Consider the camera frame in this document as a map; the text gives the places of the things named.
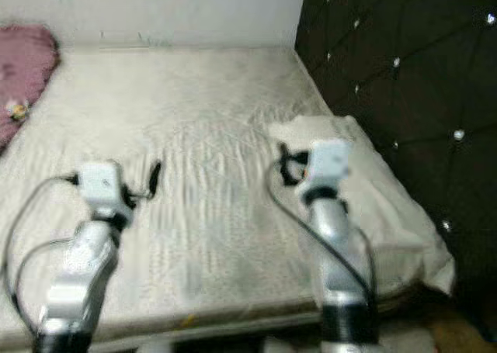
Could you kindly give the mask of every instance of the mattress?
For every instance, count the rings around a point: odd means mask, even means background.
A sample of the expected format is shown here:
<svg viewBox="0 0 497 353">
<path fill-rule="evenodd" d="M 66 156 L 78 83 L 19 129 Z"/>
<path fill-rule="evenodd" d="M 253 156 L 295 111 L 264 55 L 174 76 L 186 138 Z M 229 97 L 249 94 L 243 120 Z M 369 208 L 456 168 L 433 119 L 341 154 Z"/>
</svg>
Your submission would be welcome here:
<svg viewBox="0 0 497 353">
<path fill-rule="evenodd" d="M 269 201 L 262 174 L 276 156 L 266 124 L 323 113 L 290 49 L 63 50 L 0 159 L 2 243 L 45 178 L 112 158 L 139 191 L 160 159 L 158 194 L 123 232 L 96 341 L 315 311 L 297 228 Z M 72 187 L 51 187 L 14 238 L 13 265 L 88 214 Z M 43 254 L 26 270 L 21 298 L 35 319 L 60 259 Z M 0 310 L 0 349 L 29 346 L 4 295 Z"/>
</svg>

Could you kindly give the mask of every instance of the black headboard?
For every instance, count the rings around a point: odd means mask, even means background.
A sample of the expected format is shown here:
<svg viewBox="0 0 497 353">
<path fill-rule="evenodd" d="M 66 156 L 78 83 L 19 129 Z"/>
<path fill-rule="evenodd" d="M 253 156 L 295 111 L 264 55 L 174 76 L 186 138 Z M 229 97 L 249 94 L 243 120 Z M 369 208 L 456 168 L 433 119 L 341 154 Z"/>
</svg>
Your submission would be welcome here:
<svg viewBox="0 0 497 353">
<path fill-rule="evenodd" d="M 460 294 L 497 277 L 497 0 L 304 0 L 296 49 L 457 261 Z"/>
</svg>

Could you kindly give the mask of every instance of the cable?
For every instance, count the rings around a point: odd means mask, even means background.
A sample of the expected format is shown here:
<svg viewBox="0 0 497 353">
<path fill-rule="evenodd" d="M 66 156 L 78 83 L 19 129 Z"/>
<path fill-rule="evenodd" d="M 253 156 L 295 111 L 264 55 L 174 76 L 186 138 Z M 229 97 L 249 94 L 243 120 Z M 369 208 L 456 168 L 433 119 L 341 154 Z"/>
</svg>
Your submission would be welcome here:
<svg viewBox="0 0 497 353">
<path fill-rule="evenodd" d="M 14 288 L 11 285 L 11 279 L 10 279 L 10 274 L 9 274 L 9 262 L 12 257 L 12 239 L 14 238 L 14 233 L 23 218 L 24 214 L 26 213 L 27 209 L 31 206 L 33 203 L 34 199 L 38 196 L 40 191 L 47 185 L 49 185 L 51 182 L 70 182 L 74 184 L 75 182 L 77 183 L 77 178 L 75 175 L 69 175 L 69 176 L 56 176 L 56 177 L 51 177 L 43 180 L 34 190 L 31 192 L 31 195 L 28 197 L 26 202 L 24 203 L 23 207 L 21 210 L 17 213 L 16 217 L 12 221 L 12 224 L 7 231 L 7 238 L 5 239 L 5 246 L 4 246 L 4 251 L 3 251 L 3 256 L 2 256 L 2 267 L 0 268 L 0 276 L 3 277 L 4 279 L 4 290 L 5 294 L 9 298 L 10 303 L 14 308 L 16 309 L 16 312 L 19 314 L 19 317 L 23 320 L 24 324 L 28 328 L 28 330 L 31 332 L 31 334 L 36 333 L 36 326 L 33 324 L 31 319 L 28 317 L 26 314 L 26 311 L 20 306 L 17 300 L 17 296 L 15 293 Z"/>
<path fill-rule="evenodd" d="M 266 191 L 271 198 L 271 200 L 284 212 L 286 213 L 292 220 L 296 221 L 303 229 L 305 229 L 311 237 L 316 240 L 327 252 L 329 252 L 334 258 L 336 258 L 340 264 L 350 273 L 350 275 L 359 283 L 360 287 L 363 289 L 364 294 L 367 297 L 368 307 L 373 311 L 376 309 L 377 302 L 377 278 L 376 278 L 376 269 L 374 265 L 374 256 L 371 248 L 371 244 L 366 234 L 358 227 L 361 237 L 364 240 L 366 246 L 366 253 L 368 257 L 368 263 L 370 266 L 370 284 L 369 287 L 367 285 L 366 280 L 362 275 L 360 275 L 357 270 L 325 239 L 321 237 L 312 227 L 310 227 L 307 223 L 305 223 L 300 217 L 295 215 L 292 211 L 290 211 L 278 198 L 274 195 L 273 190 L 271 189 L 271 172 L 275 169 L 276 166 L 280 165 L 280 161 L 274 161 L 271 165 L 266 169 L 265 173 L 265 187 Z"/>
<path fill-rule="evenodd" d="M 31 326 L 34 331 L 37 330 L 36 324 L 33 322 L 33 320 L 30 319 L 29 314 L 26 312 L 24 305 L 21 303 L 21 301 L 18 297 L 19 291 L 21 288 L 21 280 L 23 277 L 24 268 L 27 266 L 28 262 L 31 260 L 31 258 L 35 254 L 39 254 L 45 250 L 53 250 L 54 247 L 66 245 L 70 241 L 71 241 L 71 238 L 64 238 L 64 239 L 55 239 L 53 241 L 48 241 L 48 242 L 44 242 L 42 244 L 38 244 L 36 247 L 32 248 L 26 254 L 26 256 L 24 256 L 23 261 L 21 261 L 21 264 L 19 265 L 19 268 L 17 269 L 16 277 L 14 280 L 14 290 L 13 290 L 12 295 L 11 295 L 11 300 L 16 305 L 16 309 L 23 315 L 22 319 L 23 319 L 24 323 L 28 326 Z"/>
</svg>

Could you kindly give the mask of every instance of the pink blanket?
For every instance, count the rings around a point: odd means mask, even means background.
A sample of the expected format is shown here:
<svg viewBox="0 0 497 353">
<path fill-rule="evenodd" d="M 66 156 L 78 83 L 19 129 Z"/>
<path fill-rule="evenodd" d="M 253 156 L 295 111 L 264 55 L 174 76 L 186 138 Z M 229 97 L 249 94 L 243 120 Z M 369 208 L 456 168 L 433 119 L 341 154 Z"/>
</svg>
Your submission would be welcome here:
<svg viewBox="0 0 497 353">
<path fill-rule="evenodd" d="M 22 124 L 12 118 L 12 104 L 34 104 L 57 62 L 57 45 L 44 27 L 0 27 L 0 153 Z"/>
</svg>

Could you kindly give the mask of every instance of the white mattress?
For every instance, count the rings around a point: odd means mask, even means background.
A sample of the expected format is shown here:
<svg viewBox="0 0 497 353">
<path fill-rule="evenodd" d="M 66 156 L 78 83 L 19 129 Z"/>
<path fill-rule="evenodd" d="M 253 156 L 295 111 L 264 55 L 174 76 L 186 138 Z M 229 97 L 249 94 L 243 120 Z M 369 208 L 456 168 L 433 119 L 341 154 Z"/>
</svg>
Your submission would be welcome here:
<svg viewBox="0 0 497 353">
<path fill-rule="evenodd" d="M 297 231 L 262 188 L 276 156 L 264 129 L 327 112 L 288 49 L 64 51 L 0 159 L 2 243 L 44 178 L 112 158 L 139 190 L 159 158 L 165 174 L 123 232 L 96 340 L 312 310 Z M 14 265 L 87 217 L 71 187 L 53 187 L 17 233 Z M 26 272 L 34 317 L 60 258 L 41 255 Z M 3 295 L 0 310 L 0 349 L 29 344 Z"/>
</svg>

